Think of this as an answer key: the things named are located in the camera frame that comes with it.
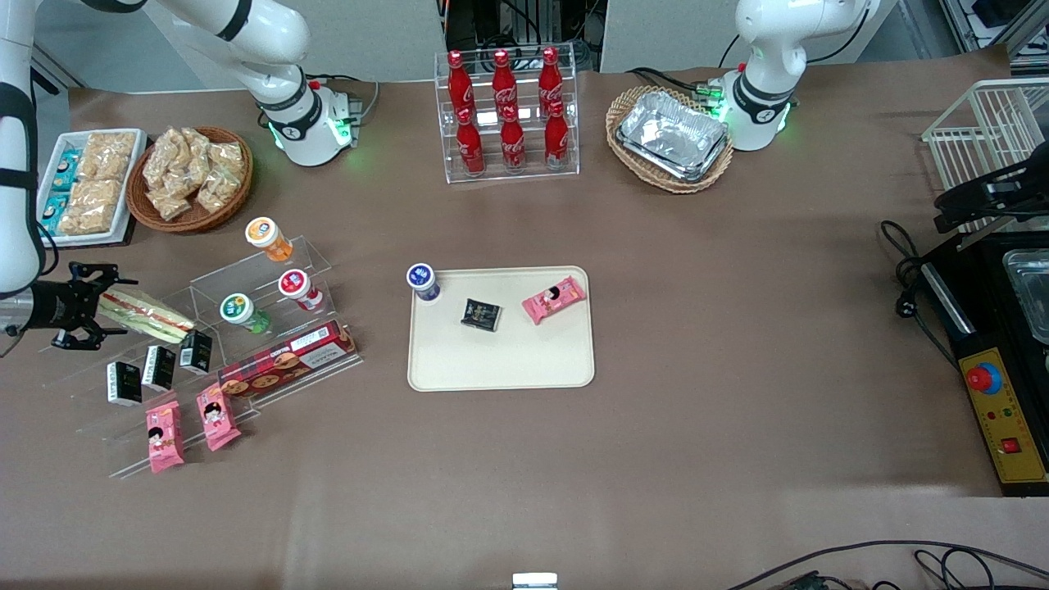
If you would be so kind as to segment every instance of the red cookie box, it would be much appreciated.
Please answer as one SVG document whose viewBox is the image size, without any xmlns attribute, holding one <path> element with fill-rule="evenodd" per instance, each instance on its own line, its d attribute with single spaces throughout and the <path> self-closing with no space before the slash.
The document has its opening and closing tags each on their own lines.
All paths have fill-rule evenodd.
<svg viewBox="0 0 1049 590">
<path fill-rule="evenodd" d="M 331 320 L 223 367 L 218 372 L 218 383 L 222 393 L 229 396 L 264 394 L 356 353 L 357 346 L 349 332 Z"/>
</svg>

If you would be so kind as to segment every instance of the pink snack package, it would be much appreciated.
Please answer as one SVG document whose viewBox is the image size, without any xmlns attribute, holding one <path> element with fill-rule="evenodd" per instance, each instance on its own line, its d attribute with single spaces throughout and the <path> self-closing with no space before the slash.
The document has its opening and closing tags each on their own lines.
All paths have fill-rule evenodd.
<svg viewBox="0 0 1049 590">
<path fill-rule="evenodd" d="M 586 294 L 583 293 L 582 288 L 579 287 L 576 279 L 570 276 L 542 293 L 524 299 L 521 301 L 521 305 L 524 307 L 524 312 L 532 318 L 532 321 L 539 325 L 542 318 L 554 315 L 585 298 Z"/>
<path fill-rule="evenodd" d="M 218 383 L 200 392 L 197 396 L 197 408 L 200 409 L 200 422 L 204 423 L 208 448 L 217 450 L 240 436 L 240 430 L 233 423 L 230 401 Z"/>
<path fill-rule="evenodd" d="M 183 429 L 178 427 L 181 413 L 178 402 L 158 405 L 146 413 L 149 437 L 149 467 L 154 473 L 186 463 L 183 458 Z"/>
</svg>

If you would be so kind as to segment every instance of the coca-cola bottle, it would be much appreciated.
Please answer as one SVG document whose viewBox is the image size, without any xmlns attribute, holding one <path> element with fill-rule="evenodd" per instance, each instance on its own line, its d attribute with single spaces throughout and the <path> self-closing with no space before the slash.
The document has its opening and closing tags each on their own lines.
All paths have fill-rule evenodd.
<svg viewBox="0 0 1049 590">
<path fill-rule="evenodd" d="M 511 117 L 517 121 L 517 80 L 510 71 L 510 54 L 495 50 L 495 75 L 492 76 L 492 93 L 495 94 L 495 112 L 504 123 Z"/>
<path fill-rule="evenodd" d="M 517 108 L 506 112 L 507 121 L 502 123 L 499 136 L 502 140 L 502 163 L 507 173 L 520 174 L 524 171 L 524 130 L 517 122 Z"/>
<path fill-rule="evenodd" d="M 455 133 L 455 140 L 459 144 L 459 155 L 463 156 L 463 165 L 466 166 L 467 176 L 479 176 L 485 173 L 485 154 L 480 149 L 480 133 L 473 126 L 473 119 L 467 111 L 455 113 L 458 119 L 459 129 Z"/>
<path fill-rule="evenodd" d="M 550 105 L 547 120 L 547 168 L 562 170 L 569 161 L 569 124 L 564 122 L 564 103 Z"/>
<path fill-rule="evenodd" d="M 539 117 L 550 115 L 550 105 L 561 102 L 561 70 L 557 68 L 557 47 L 542 50 L 539 73 Z"/>
<path fill-rule="evenodd" d="M 463 69 L 463 54 L 457 49 L 448 51 L 448 96 L 452 100 L 452 108 L 455 110 L 455 118 L 459 118 L 459 112 L 466 112 L 467 118 L 473 119 L 476 107 L 473 103 L 473 82 L 470 75 Z"/>
</svg>

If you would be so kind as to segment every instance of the wicker basket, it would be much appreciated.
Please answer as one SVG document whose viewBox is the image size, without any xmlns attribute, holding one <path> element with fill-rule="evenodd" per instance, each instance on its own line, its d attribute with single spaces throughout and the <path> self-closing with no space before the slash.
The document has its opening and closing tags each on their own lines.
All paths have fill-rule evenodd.
<svg viewBox="0 0 1049 590">
<path fill-rule="evenodd" d="M 604 130 L 605 136 L 608 141 L 608 147 L 612 148 L 612 151 L 616 153 L 616 156 L 619 157 L 619 160 L 622 161 L 622 163 L 625 164 L 630 171 L 649 185 L 659 187 L 675 194 L 699 192 L 714 184 L 714 181 L 716 181 L 718 177 L 725 172 L 725 169 L 728 168 L 729 162 L 732 161 L 731 142 L 725 146 L 721 155 L 718 156 L 718 160 L 714 161 L 713 165 L 710 166 L 710 169 L 707 170 L 707 173 L 702 180 L 700 180 L 699 183 L 686 183 L 673 177 L 666 170 L 663 170 L 651 162 L 648 162 L 633 151 L 624 148 L 618 141 L 616 141 L 616 128 L 623 122 L 623 119 L 626 119 L 630 109 L 633 109 L 634 105 L 637 104 L 638 99 L 645 92 L 654 92 L 657 90 L 669 92 L 671 97 L 678 99 L 686 106 L 694 109 L 701 108 L 699 103 L 677 90 L 660 88 L 659 86 L 638 86 L 637 88 L 631 88 L 613 101 L 612 106 L 608 107 L 608 112 L 604 115 Z"/>
<path fill-rule="evenodd" d="M 146 166 L 146 161 L 153 153 L 153 146 L 149 146 L 135 163 L 131 170 L 131 177 L 128 178 L 127 203 L 128 209 L 138 223 L 157 231 L 168 233 L 193 233 L 208 231 L 215 228 L 233 216 L 248 201 L 248 194 L 252 188 L 252 173 L 254 164 L 252 163 L 252 150 L 239 135 L 218 127 L 197 127 L 197 132 L 211 140 L 215 144 L 232 144 L 236 142 L 240 146 L 240 152 L 244 157 L 244 177 L 240 183 L 240 189 L 233 195 L 233 198 L 224 207 L 209 213 L 207 209 L 196 202 L 196 191 L 190 195 L 192 207 L 181 215 L 170 222 L 160 218 L 160 214 L 153 208 L 153 204 L 146 197 L 146 178 L 142 175 L 142 170 Z"/>
</svg>

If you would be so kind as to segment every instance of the red emergency stop button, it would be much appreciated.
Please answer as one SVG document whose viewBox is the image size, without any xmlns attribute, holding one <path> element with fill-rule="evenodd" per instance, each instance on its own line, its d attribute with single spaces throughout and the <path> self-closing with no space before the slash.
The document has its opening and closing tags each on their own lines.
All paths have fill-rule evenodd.
<svg viewBox="0 0 1049 590">
<path fill-rule="evenodd" d="M 1002 439 L 1002 451 L 1006 455 L 1020 452 L 1020 441 L 1016 439 Z"/>
<path fill-rule="evenodd" d="M 987 395 L 1002 389 L 1002 373 L 989 362 L 981 362 L 965 372 L 965 383 L 969 387 Z"/>
</svg>

